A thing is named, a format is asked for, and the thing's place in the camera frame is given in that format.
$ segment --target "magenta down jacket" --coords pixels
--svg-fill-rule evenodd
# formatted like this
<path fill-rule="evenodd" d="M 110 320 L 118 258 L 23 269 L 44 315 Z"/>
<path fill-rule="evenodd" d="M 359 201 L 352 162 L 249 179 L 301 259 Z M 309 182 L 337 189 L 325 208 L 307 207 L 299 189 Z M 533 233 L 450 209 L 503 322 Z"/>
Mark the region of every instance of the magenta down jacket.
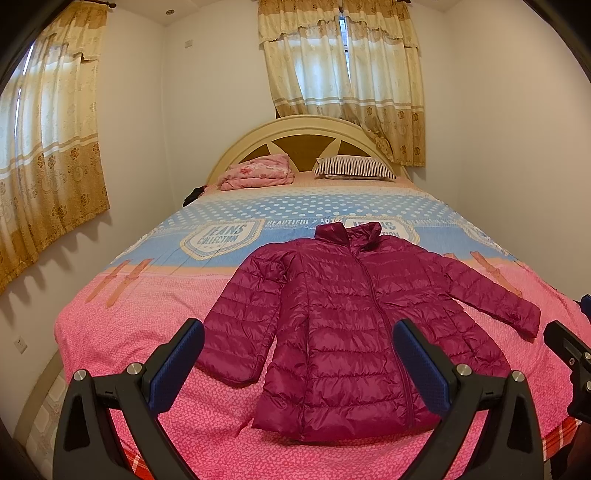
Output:
<path fill-rule="evenodd" d="M 434 427 L 391 342 L 410 318 L 455 364 L 508 375 L 496 343 L 459 299 L 536 337 L 540 310 L 464 263 L 379 223 L 318 226 L 314 239 L 269 244 L 239 267 L 204 322 L 197 366 L 234 386 L 256 382 L 277 346 L 252 427 L 305 442 Z"/>

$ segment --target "jacket zipper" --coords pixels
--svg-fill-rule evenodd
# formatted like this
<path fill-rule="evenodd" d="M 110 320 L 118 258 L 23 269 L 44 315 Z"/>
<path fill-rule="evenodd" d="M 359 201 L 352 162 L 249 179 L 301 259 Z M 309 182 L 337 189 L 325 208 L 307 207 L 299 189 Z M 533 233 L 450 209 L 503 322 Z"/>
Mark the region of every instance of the jacket zipper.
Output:
<path fill-rule="evenodd" d="M 398 370 L 400 371 L 400 375 L 402 376 L 402 384 L 404 386 L 404 398 L 406 399 L 406 402 L 407 402 L 407 415 L 408 415 L 408 418 L 410 419 L 408 422 L 408 428 L 412 429 L 414 427 L 414 406 L 413 406 L 413 399 L 411 397 L 410 383 L 408 381 L 407 371 L 402 364 L 402 360 L 400 360 L 400 357 L 398 356 L 398 354 L 396 353 L 396 350 L 394 349 L 394 344 L 392 343 L 392 338 L 391 338 L 392 325 L 390 325 L 390 320 L 388 319 L 388 316 L 386 315 L 386 313 L 384 312 L 382 307 L 379 305 L 378 300 L 375 297 L 374 284 L 371 281 L 371 277 L 369 276 L 368 269 L 365 267 L 363 262 L 359 258 L 357 258 L 357 256 L 353 252 L 351 252 L 351 255 L 353 255 L 354 259 L 357 261 L 359 266 L 361 266 L 361 269 L 365 273 L 365 277 L 367 278 L 367 281 L 369 283 L 369 290 L 371 292 L 371 299 L 373 300 L 375 307 L 378 309 L 379 314 L 382 316 L 382 320 L 384 321 L 384 326 L 386 327 L 387 330 L 389 327 L 388 343 L 390 344 L 390 347 L 392 348 L 392 352 L 394 353 L 394 359 L 396 360 L 396 363 L 398 365 Z"/>

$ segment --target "metal screw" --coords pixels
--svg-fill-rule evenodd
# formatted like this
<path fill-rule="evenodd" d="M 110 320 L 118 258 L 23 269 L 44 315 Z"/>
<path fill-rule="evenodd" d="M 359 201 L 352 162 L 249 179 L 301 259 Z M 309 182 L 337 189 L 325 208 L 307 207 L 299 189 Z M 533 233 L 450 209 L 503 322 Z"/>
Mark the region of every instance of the metal screw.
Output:
<path fill-rule="evenodd" d="M 511 376 L 516 382 L 523 382 L 523 380 L 525 380 L 525 375 L 519 370 L 514 370 Z"/>
<path fill-rule="evenodd" d="M 127 367 L 127 373 L 129 375 L 137 375 L 142 371 L 142 364 L 133 363 Z"/>
<path fill-rule="evenodd" d="M 78 370 L 75 374 L 74 374 L 74 380 L 76 381 L 80 381 L 80 380 L 84 380 L 86 378 L 86 370 Z"/>
<path fill-rule="evenodd" d="M 472 369 L 470 368 L 470 365 L 459 364 L 456 367 L 456 370 L 463 377 L 467 377 L 469 375 L 472 375 Z"/>

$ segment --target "pink blanket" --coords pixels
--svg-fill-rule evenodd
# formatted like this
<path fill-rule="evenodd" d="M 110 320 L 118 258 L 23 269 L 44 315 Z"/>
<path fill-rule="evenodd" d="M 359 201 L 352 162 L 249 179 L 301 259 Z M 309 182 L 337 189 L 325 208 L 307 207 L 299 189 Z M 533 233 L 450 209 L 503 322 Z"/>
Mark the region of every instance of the pink blanket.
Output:
<path fill-rule="evenodd" d="M 230 167 L 217 180 L 220 190 L 273 187 L 293 183 L 294 173 L 287 154 L 268 155 Z"/>
<path fill-rule="evenodd" d="M 467 305 L 463 308 L 501 347 L 511 367 L 526 374 L 541 433 L 546 436 L 566 418 L 572 387 L 568 367 L 544 345 L 542 332 L 548 322 L 559 319 L 591 344 L 591 327 L 572 300 L 529 268 L 516 263 L 495 266 L 525 299 L 540 307 L 538 338 L 526 342 L 510 326 Z M 477 269 L 488 276 L 483 268 Z M 123 371 L 130 359 L 145 361 L 188 317 L 205 318 L 230 279 L 224 274 L 162 275 L 148 270 L 133 285 L 133 294 L 126 294 L 125 301 L 115 307 L 106 309 L 105 300 L 116 282 L 86 303 L 107 275 L 97 276 L 85 287 L 57 321 L 56 338 L 67 378 L 82 366 L 92 375 L 105 375 Z M 254 430 L 250 426 L 266 368 L 259 382 L 246 388 L 228 387 L 194 369 L 173 408 L 160 415 L 170 439 L 200 479 L 395 480 L 429 436 L 305 445 Z M 449 479 L 456 478 L 467 465 L 484 418 L 484 413 L 477 416 Z M 137 452 L 120 412 L 115 412 L 114 421 L 122 440 Z"/>

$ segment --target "bed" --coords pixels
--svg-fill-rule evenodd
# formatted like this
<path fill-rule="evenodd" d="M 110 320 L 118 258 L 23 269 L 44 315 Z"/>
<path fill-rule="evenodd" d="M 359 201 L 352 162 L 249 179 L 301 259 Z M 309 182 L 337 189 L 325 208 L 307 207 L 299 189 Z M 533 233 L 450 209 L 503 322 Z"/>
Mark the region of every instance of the bed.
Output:
<path fill-rule="evenodd" d="M 146 360 L 188 317 L 205 318 L 233 272 L 257 247 L 312 237 L 317 225 L 335 221 L 347 227 L 379 221 L 383 234 L 458 258 L 537 304 L 542 311 L 540 332 L 560 319 L 591 343 L 591 326 L 575 302 L 413 185 L 403 167 L 396 168 L 397 179 L 391 182 L 314 179 L 310 170 L 317 157 L 344 154 L 385 160 L 356 125 L 307 115 L 270 122 L 231 146 L 209 183 L 231 165 L 283 152 L 298 172 L 292 185 L 208 189 L 129 247 L 76 296 L 55 327 L 65 378 L 79 368 L 106 375 Z M 569 369 L 544 346 L 541 334 L 528 343 L 509 326 L 463 307 L 501 347 L 511 367 L 526 374 L 548 459 L 572 439 L 577 426 L 566 413 Z M 160 415 L 170 439 L 200 479 L 395 479 L 429 436 L 411 432 L 305 445 L 250 429 L 265 370 L 256 384 L 236 389 L 194 369 L 173 408 Z M 113 420 L 134 471 L 149 478 L 120 413 L 114 412 Z M 482 424 L 480 414 L 448 478 L 463 471 Z"/>

